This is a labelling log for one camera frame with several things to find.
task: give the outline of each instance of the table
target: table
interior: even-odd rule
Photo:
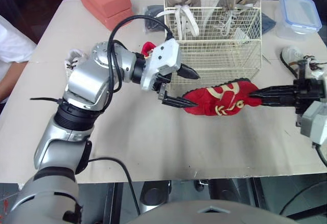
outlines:
[[[162,0],[132,0],[135,13]],[[262,2],[273,17],[277,2]],[[79,0],[63,1],[20,77],[0,117],[0,182],[24,183],[34,173],[33,155],[57,105],[30,101],[31,97],[62,97],[66,78],[63,60],[71,48],[89,52],[106,41],[109,31]],[[163,33],[146,35],[142,20],[123,27],[116,38],[131,51],[146,41],[160,44]],[[292,84],[278,59],[281,48],[295,44],[275,36],[263,36],[262,70],[253,79],[259,87]],[[327,50],[315,34],[296,43],[305,53],[327,61]],[[245,107],[229,117],[192,116],[164,106],[155,92],[136,84],[123,84],[108,110],[96,121],[91,135],[90,158],[121,159],[134,181],[280,176],[326,172],[308,138],[295,127],[294,108]],[[126,181],[114,162],[93,162],[79,183]]]

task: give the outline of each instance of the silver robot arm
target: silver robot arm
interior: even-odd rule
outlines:
[[[108,99],[107,44],[97,44],[90,57],[73,70],[63,98],[58,100],[58,110],[35,152],[37,173],[20,192],[6,223],[80,223],[75,175],[88,164],[92,147],[88,139]],[[123,82],[138,83],[142,90],[159,93],[163,104],[196,106],[187,99],[169,97],[165,91],[174,71],[185,78],[199,78],[194,70],[181,64],[175,39],[156,47],[146,60],[120,45],[115,45],[114,50],[119,65],[119,70],[113,68],[115,84],[120,72]]]

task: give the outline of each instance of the plastic container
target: plastic container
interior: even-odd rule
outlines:
[[[322,25],[312,0],[279,0],[280,11],[276,13],[276,34],[280,38],[305,40],[318,32]]]

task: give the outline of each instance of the wire basket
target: wire basket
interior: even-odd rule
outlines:
[[[261,4],[255,7],[215,7],[217,0],[201,0],[201,7],[190,7],[200,35],[186,33],[178,40],[182,63],[194,68],[198,80],[188,80],[174,75],[172,86],[185,85],[185,89],[216,86],[238,78],[252,79],[261,68]],[[177,36],[174,14],[165,16],[165,23]]]

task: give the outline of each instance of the blue lid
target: blue lid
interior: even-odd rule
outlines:
[[[319,31],[322,27],[315,3],[312,0],[279,0],[284,20],[296,28]]]

